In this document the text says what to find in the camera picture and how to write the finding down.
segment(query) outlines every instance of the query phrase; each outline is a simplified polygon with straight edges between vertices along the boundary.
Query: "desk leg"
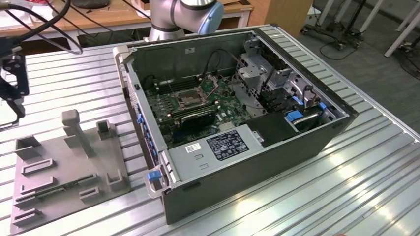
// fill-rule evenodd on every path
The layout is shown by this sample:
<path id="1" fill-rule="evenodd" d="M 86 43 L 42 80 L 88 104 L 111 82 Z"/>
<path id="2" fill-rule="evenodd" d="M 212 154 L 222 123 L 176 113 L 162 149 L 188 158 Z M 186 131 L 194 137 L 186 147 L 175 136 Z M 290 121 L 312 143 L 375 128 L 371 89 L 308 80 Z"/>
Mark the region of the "desk leg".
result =
<path id="1" fill-rule="evenodd" d="M 344 13 L 346 13 L 346 11 L 347 11 L 348 6 L 350 6 L 351 3 L 352 3 L 352 0 L 346 0 L 344 5 L 343 5 L 343 7 L 342 7 L 342 9 L 340 9 L 340 12 L 339 12 L 339 14 L 338 14 L 338 16 L 336 16 L 336 19 L 335 19 L 336 22 L 340 22 L 340 21 L 342 21 L 343 16 L 344 16 Z"/>
<path id="2" fill-rule="evenodd" d="M 420 8 L 420 1 L 418 2 L 415 8 L 412 9 L 412 11 L 408 13 L 408 16 L 406 17 L 403 23 L 400 24 L 399 28 L 396 29 L 396 31 L 402 31 L 403 28 L 406 27 L 407 23 L 412 20 L 416 12 L 419 11 L 419 8 Z"/>
<path id="3" fill-rule="evenodd" d="M 368 18 L 367 18 L 367 21 L 363 23 L 363 26 L 362 26 L 362 28 L 360 28 L 360 32 L 362 32 L 362 33 L 363 33 L 364 31 L 367 31 L 367 28 L 370 27 L 370 24 L 371 24 L 371 22 L 372 22 L 372 20 L 374 20 L 374 18 L 375 18 L 375 16 L 376 16 L 376 14 L 378 14 L 378 12 L 379 12 L 382 3 L 383 3 L 383 0 L 379 0 L 378 3 L 376 3 L 376 5 L 375 5 L 375 8 L 374 8 L 372 12 L 370 13 L 370 16 L 368 16 Z"/>
<path id="4" fill-rule="evenodd" d="M 251 11 L 244 11 L 238 21 L 238 28 L 243 28 L 248 26 Z"/>
<path id="5" fill-rule="evenodd" d="M 328 2 L 327 2 L 327 5 L 326 5 L 326 8 L 324 8 L 322 17 L 320 17 L 320 19 L 319 19 L 319 24 L 320 24 L 320 25 L 323 24 L 323 22 L 324 22 L 324 20 L 326 20 L 326 18 L 327 18 L 327 15 L 328 15 L 328 12 L 330 12 L 330 10 L 331 10 L 331 6 L 334 5 L 334 2 L 335 2 L 335 0 L 328 0 Z"/>
<path id="6" fill-rule="evenodd" d="M 79 42 L 79 38 L 78 38 L 78 36 L 79 36 L 79 33 L 78 33 L 78 31 L 75 30 L 75 31 L 70 31 L 70 32 L 66 32 L 68 35 L 70 35 L 70 37 L 76 41 L 76 43 L 80 45 L 80 42 Z M 74 51 L 78 51 L 78 46 L 72 43 L 72 41 L 67 38 L 67 42 L 68 42 L 68 45 L 71 46 L 71 49 L 74 50 Z"/>
<path id="7" fill-rule="evenodd" d="M 416 27 L 419 22 L 420 22 L 420 12 L 418 13 L 418 16 L 415 17 L 415 19 L 412 20 L 412 22 L 407 26 L 407 29 L 403 31 L 399 38 L 396 39 L 392 46 L 390 47 L 388 51 L 386 52 L 386 54 L 384 54 L 386 57 L 390 57 L 392 55 L 392 53 L 395 52 L 395 50 L 400 47 L 404 39 L 407 38 L 407 35 L 414 31 L 414 28 Z"/>

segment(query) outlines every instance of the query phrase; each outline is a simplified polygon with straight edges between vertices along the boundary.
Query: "metal slotted table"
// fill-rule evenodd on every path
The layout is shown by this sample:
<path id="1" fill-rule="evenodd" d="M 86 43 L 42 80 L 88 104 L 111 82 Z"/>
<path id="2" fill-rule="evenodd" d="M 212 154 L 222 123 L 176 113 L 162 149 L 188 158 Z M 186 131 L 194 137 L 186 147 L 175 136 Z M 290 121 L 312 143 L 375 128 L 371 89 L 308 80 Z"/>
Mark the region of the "metal slotted table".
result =
<path id="1" fill-rule="evenodd" d="M 147 195 L 147 170 L 108 45 L 82 56 L 28 57 L 31 93 L 20 126 L 0 133 L 0 235 L 10 234 L 16 157 L 14 140 L 64 135 L 60 112 L 78 109 L 82 128 L 118 124 L 134 191 L 24 235 L 418 235 L 419 135 L 278 27 L 262 30 L 284 47 L 360 116 L 322 153 L 174 225 Z"/>

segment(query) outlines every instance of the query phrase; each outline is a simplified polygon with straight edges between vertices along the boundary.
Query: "black cable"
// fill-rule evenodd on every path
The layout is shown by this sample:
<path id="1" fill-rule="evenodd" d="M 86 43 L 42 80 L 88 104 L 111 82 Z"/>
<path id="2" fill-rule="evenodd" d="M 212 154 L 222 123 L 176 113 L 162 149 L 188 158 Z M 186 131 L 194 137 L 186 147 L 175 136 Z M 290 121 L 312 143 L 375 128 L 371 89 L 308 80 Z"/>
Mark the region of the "black cable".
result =
<path id="1" fill-rule="evenodd" d="M 416 64 L 414 63 L 414 61 L 410 59 L 410 57 L 407 57 L 406 53 L 402 52 L 402 51 L 399 51 L 399 52 L 400 52 L 400 54 L 404 56 L 404 58 L 410 61 L 410 63 L 415 66 L 416 70 L 420 71 L 420 70 L 419 70 L 419 67 L 416 66 Z M 402 60 L 400 60 L 399 58 L 398 58 L 398 60 L 399 60 L 399 64 L 400 64 L 402 69 L 403 69 L 416 80 L 420 81 L 420 78 L 419 78 L 415 74 L 412 74 L 412 72 L 404 67 L 404 65 L 403 65 L 403 63 L 402 63 Z"/>
<path id="2" fill-rule="evenodd" d="M 204 71 L 203 71 L 203 74 L 202 74 L 202 78 L 204 78 L 204 76 L 206 76 L 206 74 L 207 74 L 207 72 L 208 72 L 210 63 L 211 63 L 211 58 L 212 58 L 212 56 L 215 55 L 215 53 L 219 54 L 219 62 L 218 62 L 218 66 L 216 66 L 216 69 L 218 69 L 218 67 L 219 67 L 219 65 L 220 65 L 220 62 L 222 62 L 222 54 L 220 54 L 220 51 L 222 51 L 222 52 L 226 52 L 226 53 L 235 59 L 235 61 L 236 61 L 239 64 L 242 64 L 243 66 L 246 66 L 246 65 L 242 63 L 242 61 L 238 59 L 238 57 L 236 57 L 231 52 L 228 52 L 227 50 L 219 48 L 219 49 L 216 49 L 215 51 L 212 51 L 212 53 L 211 53 L 211 55 L 210 55 L 208 61 L 207 61 L 207 63 L 206 63 Z"/>
<path id="3" fill-rule="evenodd" d="M 331 44 L 334 44 L 334 43 L 336 43 L 336 42 L 327 43 L 323 47 L 320 47 L 320 54 L 322 54 L 324 57 L 327 57 L 328 59 L 331 59 L 331 60 L 344 60 L 350 55 L 352 55 L 352 54 L 358 51 L 358 48 L 356 48 L 356 49 L 355 49 L 350 54 L 347 54 L 344 57 L 342 57 L 342 58 L 331 58 L 330 56 L 327 56 L 327 55 L 324 54 L 323 48 L 326 48 L 328 45 L 331 45 Z"/>
<path id="4" fill-rule="evenodd" d="M 254 106 L 250 106 L 248 104 L 244 104 L 247 107 L 251 107 L 251 108 L 254 108 L 254 109 L 259 109 L 259 110 L 266 110 L 266 108 L 263 108 L 263 107 L 254 107 Z"/>
<path id="5" fill-rule="evenodd" d="M 98 24 L 100 27 L 103 27 L 106 30 L 108 30 L 110 32 L 118 33 L 115 32 L 112 29 L 110 29 L 108 27 L 106 27 L 103 24 L 100 24 L 99 22 L 96 22 L 94 19 L 91 19 L 87 15 L 84 15 L 74 6 L 71 6 L 71 8 L 83 16 L 86 17 L 92 23 Z M 135 41 L 132 38 L 128 38 L 124 34 L 118 33 L 119 35 L 124 36 L 124 38 L 130 39 L 131 41 Z"/>
<path id="6" fill-rule="evenodd" d="M 28 38 L 34 37 L 35 35 L 38 35 L 39 33 L 42 33 L 47 28 L 52 27 L 54 24 L 63 18 L 63 16 L 67 14 L 68 9 L 71 7 L 71 0 L 66 1 L 66 5 L 63 7 L 63 10 L 60 11 L 60 13 L 50 20 L 50 21 L 44 21 L 46 24 L 43 24 L 42 26 L 36 27 L 34 30 L 31 30 L 30 32 L 27 32 L 26 34 L 23 34 L 22 36 L 16 37 L 14 39 L 14 43 L 15 44 L 20 44 L 23 41 L 26 41 Z M 27 9 L 23 6 L 19 5 L 14 5 L 14 4 L 0 4 L 0 10 L 20 10 L 24 11 L 27 13 L 30 13 L 31 15 L 34 15 L 34 11 Z"/>
<path id="7" fill-rule="evenodd" d="M 34 30 L 20 19 L 19 17 L 16 17 L 14 15 L 14 13 L 11 13 L 8 10 L 6 11 L 7 14 L 28 29 L 28 30 Z M 58 44 L 56 42 L 54 42 L 52 40 L 50 40 L 48 38 L 46 38 L 42 34 L 38 34 L 39 37 L 47 42 L 50 43 L 51 45 L 56 46 L 59 49 L 62 49 L 63 51 L 67 51 L 75 55 L 80 55 L 83 53 L 83 50 L 82 48 L 79 47 L 79 52 L 74 52 L 72 50 L 67 49 L 63 45 Z"/>
<path id="8" fill-rule="evenodd" d="M 276 71 L 276 68 L 274 67 L 274 68 L 271 69 L 271 71 L 270 71 L 270 74 L 268 74 L 268 76 L 267 76 L 267 79 L 266 79 L 264 82 L 263 82 L 262 89 L 266 87 L 266 85 L 267 85 L 267 83 L 268 83 L 271 77 L 272 77 L 274 74 L 275 74 L 275 71 Z"/>
<path id="9" fill-rule="evenodd" d="M 322 27 L 320 20 L 318 18 L 316 11 L 315 11 L 315 0 L 312 2 L 312 8 L 314 8 L 314 15 L 315 15 L 315 18 L 316 18 L 315 27 Z"/>
<path id="10" fill-rule="evenodd" d="M 410 63 L 415 66 L 415 68 L 418 69 L 418 71 L 420 71 L 420 68 L 419 68 L 419 66 L 415 64 L 415 62 L 410 59 L 410 57 L 406 55 L 406 53 L 403 53 L 402 51 L 400 51 L 400 53 L 403 54 L 403 56 L 406 57 L 406 59 L 410 61 Z"/>
<path id="11" fill-rule="evenodd" d="M 51 5 L 51 3 L 50 3 L 48 0 L 46 0 L 46 3 L 47 3 L 47 5 L 50 6 L 51 10 L 52 10 L 55 13 L 59 14 L 59 11 L 54 8 L 54 6 Z M 91 38 L 95 40 L 95 42 L 99 44 L 98 39 L 96 39 L 90 33 L 87 33 L 78 25 L 75 25 L 74 22 L 71 22 L 71 20 L 68 20 L 66 17 L 63 17 L 63 19 L 64 19 L 82 33 L 84 33 L 88 37 L 91 37 Z"/>
<path id="12" fill-rule="evenodd" d="M 132 9 L 135 9 L 147 19 L 152 20 L 151 17 L 150 17 L 148 15 L 146 15 L 146 13 L 144 13 L 143 11 L 140 11 L 138 8 L 134 7 L 134 5 L 131 5 L 131 4 L 128 3 L 128 1 L 126 1 L 126 0 L 122 0 L 122 1 L 126 2 L 126 4 L 127 4 Z"/>
<path id="13" fill-rule="evenodd" d="M 311 29 L 312 31 L 315 31 L 318 34 L 322 34 L 322 35 L 324 35 L 324 36 L 328 36 L 330 38 L 332 38 L 335 41 L 340 41 L 336 37 L 334 37 L 332 35 L 328 35 L 328 34 L 326 34 L 324 32 L 322 32 L 322 31 L 318 31 L 316 29 Z"/>

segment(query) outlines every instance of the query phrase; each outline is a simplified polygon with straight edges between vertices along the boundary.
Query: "power supply label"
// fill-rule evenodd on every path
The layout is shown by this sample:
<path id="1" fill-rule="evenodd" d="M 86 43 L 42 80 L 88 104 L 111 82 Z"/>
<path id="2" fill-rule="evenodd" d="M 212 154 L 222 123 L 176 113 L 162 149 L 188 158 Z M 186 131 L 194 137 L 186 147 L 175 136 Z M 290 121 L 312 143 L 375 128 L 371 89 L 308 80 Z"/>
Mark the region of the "power supply label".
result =
<path id="1" fill-rule="evenodd" d="M 236 130 L 207 139 L 207 142 L 219 161 L 250 150 Z"/>

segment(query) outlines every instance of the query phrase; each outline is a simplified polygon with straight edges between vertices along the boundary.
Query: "floor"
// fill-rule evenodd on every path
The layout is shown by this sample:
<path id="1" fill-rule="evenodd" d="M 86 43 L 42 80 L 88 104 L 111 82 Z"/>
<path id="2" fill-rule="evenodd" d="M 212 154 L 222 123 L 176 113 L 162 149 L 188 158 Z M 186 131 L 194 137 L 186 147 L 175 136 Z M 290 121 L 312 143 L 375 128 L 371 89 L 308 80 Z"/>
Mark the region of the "floor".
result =
<path id="1" fill-rule="evenodd" d="M 328 0 L 316 0 L 315 6 L 324 8 Z M 342 1 L 336 0 L 331 9 L 334 15 Z M 358 3 L 352 2 L 343 18 L 347 25 Z M 359 29 L 371 10 L 364 7 L 355 28 Z M 364 43 L 359 50 L 343 60 L 332 60 L 320 54 L 320 47 L 332 41 L 331 38 L 310 32 L 298 39 L 304 46 L 314 51 L 320 58 L 342 73 L 342 75 L 400 118 L 400 120 L 420 133 L 420 81 L 416 80 L 400 67 L 399 52 L 391 58 L 383 56 L 392 42 L 399 36 L 395 31 L 399 23 L 378 15 L 364 33 Z M 408 41 L 419 36 L 412 32 Z M 332 58 L 346 56 L 354 49 L 346 48 L 338 51 L 327 46 L 323 49 L 326 55 Z M 420 65 L 420 55 L 414 57 Z"/>

